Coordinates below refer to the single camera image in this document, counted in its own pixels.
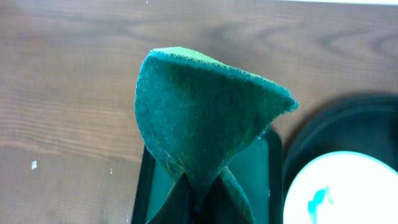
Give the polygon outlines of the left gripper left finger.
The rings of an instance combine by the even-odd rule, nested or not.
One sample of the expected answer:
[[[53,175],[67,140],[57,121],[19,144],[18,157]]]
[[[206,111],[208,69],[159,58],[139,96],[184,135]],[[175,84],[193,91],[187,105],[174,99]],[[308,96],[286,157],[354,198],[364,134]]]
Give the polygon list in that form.
[[[159,211],[147,224],[190,224],[192,222],[192,187],[183,173]]]

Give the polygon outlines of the mint green plate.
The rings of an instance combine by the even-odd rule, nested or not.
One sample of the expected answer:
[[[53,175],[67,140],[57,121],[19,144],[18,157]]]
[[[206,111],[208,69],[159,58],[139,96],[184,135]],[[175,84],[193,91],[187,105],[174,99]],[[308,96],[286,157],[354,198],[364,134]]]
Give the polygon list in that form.
[[[397,224],[397,171],[358,152],[319,156],[287,192],[285,224]]]

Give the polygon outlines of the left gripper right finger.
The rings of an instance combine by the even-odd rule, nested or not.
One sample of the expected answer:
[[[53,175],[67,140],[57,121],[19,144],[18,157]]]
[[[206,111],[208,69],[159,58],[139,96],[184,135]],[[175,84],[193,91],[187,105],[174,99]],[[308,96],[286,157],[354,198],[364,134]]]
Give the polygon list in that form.
[[[206,224],[249,224],[249,220],[233,200],[221,177],[217,177],[209,190],[203,207]]]

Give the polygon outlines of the yellow green sponge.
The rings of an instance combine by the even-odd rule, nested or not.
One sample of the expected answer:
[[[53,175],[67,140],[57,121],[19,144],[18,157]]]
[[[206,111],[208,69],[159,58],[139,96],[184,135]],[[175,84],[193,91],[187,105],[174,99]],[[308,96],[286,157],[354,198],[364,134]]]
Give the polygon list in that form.
[[[192,222],[203,222],[213,181],[221,177],[254,223],[249,200],[229,163],[277,117],[294,111],[290,91],[259,75],[184,47],[152,49],[136,83],[137,127],[151,156],[173,179],[192,187]]]

